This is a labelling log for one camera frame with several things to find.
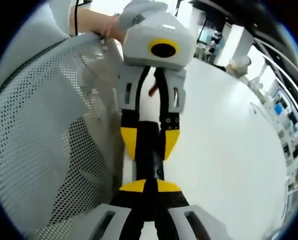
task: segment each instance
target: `yellow stripe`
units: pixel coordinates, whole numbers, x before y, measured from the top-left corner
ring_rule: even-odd
[[[180,192],[181,189],[174,183],[158,179],[158,191],[162,192]]]
[[[132,160],[135,158],[135,148],[137,142],[137,129],[131,127],[121,127],[121,135],[127,149],[127,153]]]
[[[143,180],[138,180],[134,182],[130,182],[128,184],[125,184],[120,188],[120,191],[128,191],[128,192],[137,192],[137,193],[142,193],[144,189],[144,184],[145,184],[145,179]]]
[[[180,130],[165,131],[165,152],[164,160],[168,159],[180,135]]]
[[[174,47],[175,53],[177,53],[178,50],[179,50],[179,45],[175,41],[169,40],[167,38],[158,38],[158,39],[155,39],[155,40],[153,40],[149,43],[149,45],[148,45],[149,52],[151,52],[152,47],[157,45],[157,44],[171,45],[172,47]]]

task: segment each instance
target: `robotic arm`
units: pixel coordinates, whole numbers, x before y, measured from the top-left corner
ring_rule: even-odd
[[[154,76],[161,98],[160,152],[163,159],[169,157],[180,134],[179,113],[185,102],[184,67],[194,55],[196,41],[166,10],[163,2],[133,0],[117,25],[127,30],[117,100],[122,109],[122,137],[132,159],[135,159],[140,92],[150,67],[156,68]]]
[[[176,184],[164,181],[163,160],[179,136],[179,113],[185,102],[184,67],[196,48],[189,30],[166,9],[161,2],[133,0],[119,18],[118,26],[127,34],[117,100],[122,137],[135,160],[137,177],[122,186],[110,204],[87,213],[84,219],[93,224],[78,222],[69,240],[138,240],[146,221],[154,222],[160,240],[230,239],[221,222],[189,205]],[[139,122],[140,92],[150,67],[156,68],[160,90],[160,131],[156,122]]]

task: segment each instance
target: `yellow ring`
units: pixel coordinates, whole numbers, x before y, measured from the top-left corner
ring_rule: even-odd
[[[148,49],[149,49],[149,52],[151,53],[151,49],[153,46],[157,45],[157,44],[168,44],[172,47],[174,47],[175,49],[175,54],[178,52],[179,50],[179,45],[175,42],[175,41],[172,41],[172,40],[169,40],[167,38],[158,38],[158,39],[155,39],[153,41],[151,41],[148,45]]]

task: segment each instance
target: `ceiling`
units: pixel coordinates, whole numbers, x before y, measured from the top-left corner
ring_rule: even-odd
[[[212,11],[223,14],[223,12],[218,10],[219,8],[216,9],[213,6],[209,7],[214,3],[216,6],[230,13],[228,22],[244,26],[249,32],[269,42],[296,64],[297,61],[293,52],[287,47],[287,44],[276,28],[276,21],[273,15],[269,13],[265,7],[259,5],[259,1],[260,0],[193,0],[191,3],[198,9],[208,8],[207,11],[213,9]]]

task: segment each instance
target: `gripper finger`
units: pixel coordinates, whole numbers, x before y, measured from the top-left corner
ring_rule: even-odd
[[[161,154],[163,160],[167,160],[179,138],[180,123],[179,114],[175,112],[167,113],[166,118],[161,122]]]
[[[175,71],[165,69],[164,75],[168,86],[169,112],[182,113],[186,97],[184,90],[186,70],[182,69],[180,71]]]
[[[232,240],[226,226],[197,205],[169,209],[179,240]]]
[[[130,213],[131,209],[127,207],[101,204],[80,215],[71,226],[73,231],[66,239],[120,240]]]
[[[136,110],[137,93],[140,95],[142,83],[141,76],[144,66],[130,66],[123,64],[117,83],[117,105],[122,110]]]

